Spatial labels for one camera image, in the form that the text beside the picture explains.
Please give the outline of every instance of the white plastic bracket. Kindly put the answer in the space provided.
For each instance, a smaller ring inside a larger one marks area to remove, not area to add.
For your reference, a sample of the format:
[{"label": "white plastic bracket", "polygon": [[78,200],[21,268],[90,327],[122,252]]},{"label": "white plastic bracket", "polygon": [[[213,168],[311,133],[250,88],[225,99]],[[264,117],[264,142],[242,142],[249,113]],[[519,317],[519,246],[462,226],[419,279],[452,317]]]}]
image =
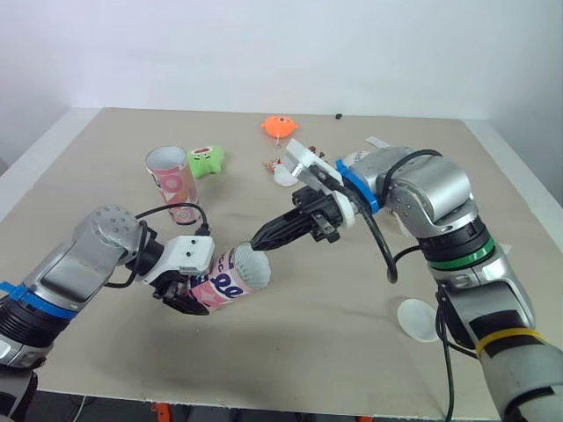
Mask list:
[{"label": "white plastic bracket", "polygon": [[150,284],[166,271],[183,275],[203,275],[208,272],[215,251],[211,236],[178,236],[165,244],[162,256],[143,276],[142,283]]}]

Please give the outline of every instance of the black cable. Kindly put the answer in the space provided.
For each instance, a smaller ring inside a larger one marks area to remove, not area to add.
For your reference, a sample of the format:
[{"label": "black cable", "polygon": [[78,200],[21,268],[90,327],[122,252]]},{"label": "black cable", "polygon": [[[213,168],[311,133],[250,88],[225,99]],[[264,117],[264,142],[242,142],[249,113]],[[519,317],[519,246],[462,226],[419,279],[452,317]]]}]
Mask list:
[{"label": "black cable", "polygon": [[390,283],[396,283],[398,279],[398,272],[397,266],[395,265],[395,260],[393,259],[393,255],[389,250],[387,242],[385,241],[384,235],[381,233],[381,230],[379,229],[379,226],[377,226],[376,220],[373,218],[373,215],[371,215],[369,209],[366,207],[364,202],[358,198],[358,195],[356,195],[356,193],[351,189],[348,189],[343,185],[336,184],[333,190],[342,193],[356,205],[358,212],[362,215],[363,220],[366,222],[371,235],[374,237],[374,239],[376,239],[377,246],[379,247],[379,250],[384,257],[385,264],[387,265],[387,280]]},{"label": "black cable", "polygon": [[[199,205],[192,204],[191,202],[180,202],[178,204],[168,204],[168,205],[163,205],[162,207],[152,208],[152,209],[144,211],[140,214],[137,214],[135,216],[135,218],[138,220],[140,218],[146,217],[147,215],[151,215],[151,214],[158,213],[160,211],[164,211],[165,209],[178,208],[178,207],[190,207],[190,208],[197,209],[201,214],[201,226],[195,231],[195,234],[197,236],[208,236],[209,235],[208,217],[205,214],[205,211],[203,211],[203,208],[201,208]],[[129,287],[131,285],[131,283],[133,283],[133,281],[135,280],[135,277],[139,272],[139,266],[141,265],[141,256],[143,255],[144,248],[146,246],[147,233],[149,231],[149,227],[147,226],[147,222],[139,221],[139,224],[141,225],[141,240],[139,241],[139,246],[137,248],[137,258],[135,260],[135,263],[133,264],[133,270],[131,271],[131,274],[129,275],[129,277],[127,278],[127,281],[125,281],[125,283],[106,283],[105,287],[125,288],[125,287]]]},{"label": "black cable", "polygon": [[131,270],[131,274],[125,283],[106,283],[105,287],[109,288],[125,288],[129,287],[133,280],[135,279],[137,273],[139,272],[139,266],[141,265],[141,256],[144,252],[144,247],[147,241],[147,232],[149,231],[149,227],[147,226],[146,221],[140,221],[139,224],[141,225],[141,240],[139,241],[139,247],[137,250],[137,258],[135,263],[133,264],[133,270]]},{"label": "black cable", "polygon": [[415,246],[411,246],[410,248],[406,248],[403,251],[399,252],[397,255],[395,255],[393,257],[393,261],[395,261],[395,264],[398,263],[398,261],[403,258],[406,254],[414,252],[414,251],[419,251],[420,250],[420,246],[418,244],[416,244]]},{"label": "black cable", "polygon": [[[443,318],[443,307],[442,307],[442,305],[438,306],[438,310],[436,311],[436,315],[438,316],[438,314],[440,314],[440,318]],[[444,331],[442,329],[442,326],[439,325],[438,323],[436,323],[435,328],[436,328],[436,334],[438,335],[438,338],[440,340],[443,340]],[[451,347],[452,349],[464,354],[465,356],[468,356],[468,357],[473,358],[473,359],[477,359],[476,353],[474,353],[470,350],[467,350],[467,349],[465,349],[461,346],[458,346],[455,343],[448,341],[448,346]]]},{"label": "black cable", "polygon": [[443,357],[446,360],[446,373],[448,375],[448,392],[449,392],[449,403],[448,412],[444,418],[444,422],[450,422],[451,417],[454,413],[454,405],[456,402],[455,392],[454,392],[454,377],[451,372],[451,357],[450,357],[450,345],[448,344],[448,333],[446,332],[446,321],[442,314],[442,305],[438,305],[438,310],[436,311],[436,328],[440,326],[440,331],[442,332],[442,347],[443,347]]},{"label": "black cable", "polygon": [[163,205],[162,207],[152,208],[152,209],[149,209],[148,211],[145,211],[144,213],[137,214],[135,216],[135,218],[139,219],[139,218],[146,217],[147,215],[155,214],[159,211],[164,211],[165,209],[179,208],[179,207],[189,207],[189,208],[197,209],[201,214],[201,220],[202,220],[201,225],[203,225],[203,224],[208,225],[208,217],[206,216],[205,211],[203,211],[203,208],[201,208],[197,204],[192,204],[191,202],[180,202],[178,204],[168,204],[168,205]]},{"label": "black cable", "polygon": [[381,189],[381,195],[377,198],[379,202],[379,207],[383,208],[385,205],[385,200],[387,199],[387,194],[389,193],[389,188],[391,187],[391,178],[393,177],[393,173],[397,171],[400,167],[411,161],[413,158],[417,156],[442,156],[438,151],[434,149],[421,149],[419,151],[414,151],[408,156],[404,156],[400,160],[398,160],[388,171],[384,178],[384,185]]}]

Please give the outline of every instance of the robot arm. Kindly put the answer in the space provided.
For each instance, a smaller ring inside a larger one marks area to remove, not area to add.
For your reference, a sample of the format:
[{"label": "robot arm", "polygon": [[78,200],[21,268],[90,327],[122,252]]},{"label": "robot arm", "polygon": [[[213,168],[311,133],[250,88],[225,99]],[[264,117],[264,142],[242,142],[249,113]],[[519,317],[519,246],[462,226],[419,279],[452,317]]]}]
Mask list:
[{"label": "robot arm", "polygon": [[[208,271],[215,249],[207,222],[196,236],[165,245],[146,222],[122,207],[100,207],[54,249],[21,284],[1,283],[0,415],[23,420],[40,367],[56,337],[103,287],[127,287],[138,274],[154,297],[180,312],[208,314],[186,293],[190,276]],[[116,266],[132,270],[128,282],[108,283]]]},{"label": "robot arm", "polygon": [[[295,209],[259,230],[252,247],[275,249],[309,232],[334,242],[350,209],[388,207],[417,239],[438,286],[439,312],[456,343],[476,350],[502,419],[561,420],[563,353],[534,330],[530,299],[479,218],[467,175],[435,151],[422,152],[380,149],[349,168],[337,162],[336,176],[292,140],[284,165],[308,186],[293,194]],[[335,188],[346,192],[337,184],[353,195],[334,195]]]}]

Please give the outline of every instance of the table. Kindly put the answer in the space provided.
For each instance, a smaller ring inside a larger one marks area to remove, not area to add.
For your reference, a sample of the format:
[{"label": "table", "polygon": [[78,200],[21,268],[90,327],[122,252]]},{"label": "table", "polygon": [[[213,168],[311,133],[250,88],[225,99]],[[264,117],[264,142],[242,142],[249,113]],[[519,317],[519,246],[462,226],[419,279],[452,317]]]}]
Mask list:
[{"label": "table", "polygon": [[[468,172],[480,214],[535,304],[537,327],[561,345],[561,254],[510,181],[460,120],[294,116],[295,137],[329,160],[391,145],[440,150]],[[274,184],[261,162],[282,154],[260,131],[263,114],[104,109],[48,167],[0,223],[3,280],[19,283],[74,226],[101,204],[137,213],[161,200],[143,167],[151,149],[219,144],[225,170],[198,181],[218,250],[252,237],[291,208],[292,189]],[[386,212],[377,216],[393,251],[413,243]],[[149,217],[163,241],[193,229]],[[39,372],[50,391],[183,404],[354,415],[439,418],[447,383],[439,343],[421,344],[398,327],[405,297],[434,304],[422,256],[399,265],[390,285],[363,222],[336,244],[304,237],[268,253],[273,279],[211,316],[185,316],[134,285],[103,289],[56,340]],[[120,282],[127,271],[112,277]],[[476,361],[452,354],[457,418],[495,418]]]}]

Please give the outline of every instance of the cup rim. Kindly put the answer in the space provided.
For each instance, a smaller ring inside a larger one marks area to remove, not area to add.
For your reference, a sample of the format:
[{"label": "cup rim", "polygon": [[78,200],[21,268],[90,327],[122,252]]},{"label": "cup rim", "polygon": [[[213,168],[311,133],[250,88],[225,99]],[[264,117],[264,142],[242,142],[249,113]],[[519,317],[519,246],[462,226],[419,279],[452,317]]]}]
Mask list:
[{"label": "cup rim", "polygon": [[183,148],[165,145],[149,152],[144,162],[150,170],[164,171],[182,165],[186,158],[187,153]]}]

